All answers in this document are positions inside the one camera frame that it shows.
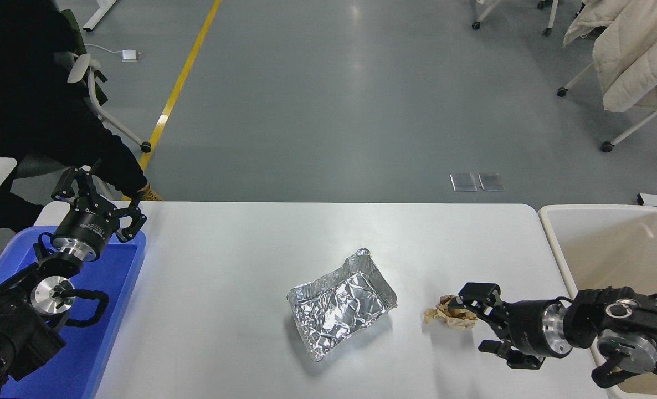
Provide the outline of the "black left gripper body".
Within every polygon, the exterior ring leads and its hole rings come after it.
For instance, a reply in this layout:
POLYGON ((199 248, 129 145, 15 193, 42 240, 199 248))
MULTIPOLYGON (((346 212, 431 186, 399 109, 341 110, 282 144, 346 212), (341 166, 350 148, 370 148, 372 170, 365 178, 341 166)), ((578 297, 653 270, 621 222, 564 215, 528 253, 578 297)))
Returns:
POLYGON ((114 232, 114 224, 103 215, 71 209, 53 232, 52 245, 60 249, 66 243, 85 243, 94 253, 101 253, 114 232))

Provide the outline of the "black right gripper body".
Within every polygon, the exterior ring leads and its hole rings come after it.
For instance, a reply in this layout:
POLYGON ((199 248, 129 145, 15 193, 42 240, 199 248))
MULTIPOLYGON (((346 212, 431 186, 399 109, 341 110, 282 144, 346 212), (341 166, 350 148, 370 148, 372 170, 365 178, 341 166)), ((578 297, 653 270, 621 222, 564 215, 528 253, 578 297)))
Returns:
POLYGON ((551 356, 543 327, 550 300, 505 301, 500 310, 501 325, 495 329, 501 339, 510 339, 511 346, 526 355, 551 356))

